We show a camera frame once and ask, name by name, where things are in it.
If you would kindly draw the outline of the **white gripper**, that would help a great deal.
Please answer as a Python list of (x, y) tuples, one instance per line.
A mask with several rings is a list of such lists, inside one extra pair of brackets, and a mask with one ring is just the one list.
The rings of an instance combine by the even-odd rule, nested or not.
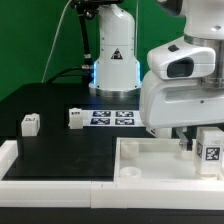
[(194, 79), (163, 81), (152, 71), (143, 79), (139, 111), (146, 128), (176, 128), (179, 146), (191, 151), (187, 126), (224, 123), (224, 90), (202, 88)]

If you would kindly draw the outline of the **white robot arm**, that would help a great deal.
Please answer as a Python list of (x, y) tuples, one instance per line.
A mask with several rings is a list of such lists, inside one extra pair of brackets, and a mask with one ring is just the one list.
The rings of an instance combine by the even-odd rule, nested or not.
[(183, 36), (148, 52), (144, 77), (134, 56), (135, 21), (118, 7), (123, 1), (72, 0), (82, 19), (99, 17), (90, 91), (119, 97), (139, 91), (148, 131), (224, 123), (224, 0), (155, 0), (186, 25)]

